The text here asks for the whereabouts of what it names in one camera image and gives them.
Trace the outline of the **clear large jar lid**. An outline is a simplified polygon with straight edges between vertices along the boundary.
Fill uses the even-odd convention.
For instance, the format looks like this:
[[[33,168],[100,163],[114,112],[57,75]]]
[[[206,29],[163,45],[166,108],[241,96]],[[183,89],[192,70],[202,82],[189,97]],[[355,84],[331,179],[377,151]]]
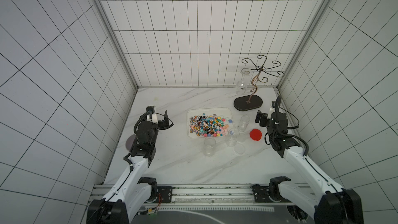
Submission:
[[[243,144],[236,144],[234,146],[234,152],[238,156],[243,156],[246,152],[246,148]]]

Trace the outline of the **pile of colourful candies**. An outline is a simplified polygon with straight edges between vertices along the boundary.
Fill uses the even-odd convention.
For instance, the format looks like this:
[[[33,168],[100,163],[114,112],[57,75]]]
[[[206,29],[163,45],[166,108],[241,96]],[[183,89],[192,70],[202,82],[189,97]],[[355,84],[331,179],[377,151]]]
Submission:
[[[189,117],[189,132],[196,136],[202,135],[202,117],[190,116]]]

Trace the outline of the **pile of round lollipops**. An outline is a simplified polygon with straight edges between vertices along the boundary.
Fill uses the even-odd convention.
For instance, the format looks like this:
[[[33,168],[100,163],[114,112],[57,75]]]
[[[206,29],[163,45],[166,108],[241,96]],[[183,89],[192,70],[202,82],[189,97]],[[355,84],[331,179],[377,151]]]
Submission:
[[[213,118],[215,118],[215,117],[218,117],[218,115],[216,115],[216,114],[213,114],[213,115],[201,114],[201,115],[196,115],[196,116],[201,116],[201,117],[202,117],[202,135],[199,136],[199,138],[211,137],[211,136],[209,135],[209,127],[208,127],[208,124],[209,124],[209,121],[210,121],[211,119],[213,119]]]

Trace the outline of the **pile of star candies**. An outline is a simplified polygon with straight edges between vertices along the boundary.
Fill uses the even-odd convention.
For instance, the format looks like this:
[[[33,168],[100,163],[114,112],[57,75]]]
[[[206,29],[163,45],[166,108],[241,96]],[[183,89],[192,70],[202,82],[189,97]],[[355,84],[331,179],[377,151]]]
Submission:
[[[209,121],[209,135],[214,137],[226,136],[232,125],[233,120],[230,118],[215,117]]]

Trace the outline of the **small clear candy jar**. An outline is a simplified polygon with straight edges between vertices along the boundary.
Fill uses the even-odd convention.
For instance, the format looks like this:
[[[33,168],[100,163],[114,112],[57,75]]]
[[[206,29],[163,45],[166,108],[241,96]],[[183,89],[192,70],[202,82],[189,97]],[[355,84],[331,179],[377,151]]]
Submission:
[[[237,126],[237,129],[239,130],[239,132],[243,133],[246,131],[248,125],[250,123],[250,118],[248,115],[243,115],[240,119],[240,122]]]

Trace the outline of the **red lid candy jar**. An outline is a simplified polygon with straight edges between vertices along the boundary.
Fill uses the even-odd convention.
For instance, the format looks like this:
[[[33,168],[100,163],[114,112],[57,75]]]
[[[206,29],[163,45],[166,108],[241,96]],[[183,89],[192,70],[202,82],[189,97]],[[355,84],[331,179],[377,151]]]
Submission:
[[[215,154],[216,140],[212,137],[207,137],[204,140],[203,153],[204,155],[211,157]]]

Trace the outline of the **colourful candy jar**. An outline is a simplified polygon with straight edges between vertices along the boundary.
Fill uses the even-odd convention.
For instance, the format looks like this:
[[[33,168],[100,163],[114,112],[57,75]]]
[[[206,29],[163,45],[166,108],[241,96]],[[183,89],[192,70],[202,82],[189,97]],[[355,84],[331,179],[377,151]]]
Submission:
[[[229,129],[226,137],[226,145],[229,147],[234,147],[237,144],[240,132],[238,129]]]

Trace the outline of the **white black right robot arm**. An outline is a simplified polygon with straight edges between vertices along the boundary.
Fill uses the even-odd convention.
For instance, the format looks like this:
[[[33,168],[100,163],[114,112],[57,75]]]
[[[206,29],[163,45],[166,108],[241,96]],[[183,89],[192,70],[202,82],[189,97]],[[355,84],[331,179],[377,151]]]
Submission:
[[[266,144],[271,145],[304,178],[312,193],[295,185],[287,176],[270,180],[267,194],[271,201],[288,200],[310,216],[316,224],[362,224],[362,201],[352,189],[327,175],[308,156],[309,145],[289,134],[288,119],[280,113],[282,98],[277,97],[267,114],[258,111],[255,122],[267,129]]]

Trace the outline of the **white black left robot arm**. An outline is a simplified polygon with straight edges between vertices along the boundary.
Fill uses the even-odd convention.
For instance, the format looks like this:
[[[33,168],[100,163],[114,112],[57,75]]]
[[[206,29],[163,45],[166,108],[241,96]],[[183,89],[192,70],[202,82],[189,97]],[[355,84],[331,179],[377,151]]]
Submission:
[[[130,224],[146,202],[160,200],[157,180],[145,177],[155,153],[159,131],[174,123],[167,112],[159,114],[147,106],[134,126],[134,140],[123,160],[128,166],[100,200],[93,200],[87,209],[87,224]]]

